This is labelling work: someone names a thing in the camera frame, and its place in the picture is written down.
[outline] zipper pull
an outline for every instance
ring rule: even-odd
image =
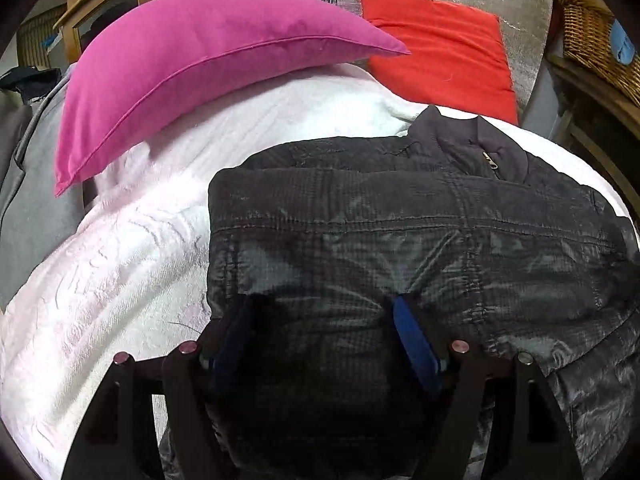
[[[489,168],[491,168],[494,171],[497,171],[498,169],[498,165],[494,162],[494,160],[489,156],[489,154],[487,152],[482,152],[482,154],[484,155],[484,158],[486,159],[486,161],[489,163]]]

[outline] red pillow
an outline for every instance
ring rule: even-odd
[[[412,53],[369,59],[371,74],[393,93],[518,124],[497,16],[436,0],[362,0],[362,11]]]

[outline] screw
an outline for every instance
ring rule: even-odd
[[[117,364],[117,365],[123,365],[124,363],[127,362],[129,357],[130,355],[127,354],[126,352],[118,352],[116,355],[113,356],[113,362],[114,364]]]
[[[192,354],[198,349],[198,343],[195,341],[185,341],[180,343],[178,350],[181,354]]]
[[[529,366],[530,364],[533,364],[533,356],[529,352],[520,352],[518,354],[518,361]]]
[[[462,339],[456,339],[451,343],[451,349],[458,354],[466,354],[469,352],[469,343],[462,341]]]

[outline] pillow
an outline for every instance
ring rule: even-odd
[[[400,97],[518,124],[498,17],[436,0],[362,0],[364,18],[410,56],[369,59],[370,73]]]
[[[319,0],[152,0],[105,28],[78,61],[55,195],[223,94],[301,68],[408,53],[366,20]]]

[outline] basket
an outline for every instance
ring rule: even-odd
[[[559,0],[564,9],[564,57],[577,61],[615,86],[640,107],[640,58],[630,65],[613,57],[609,34],[614,15],[585,0]]]

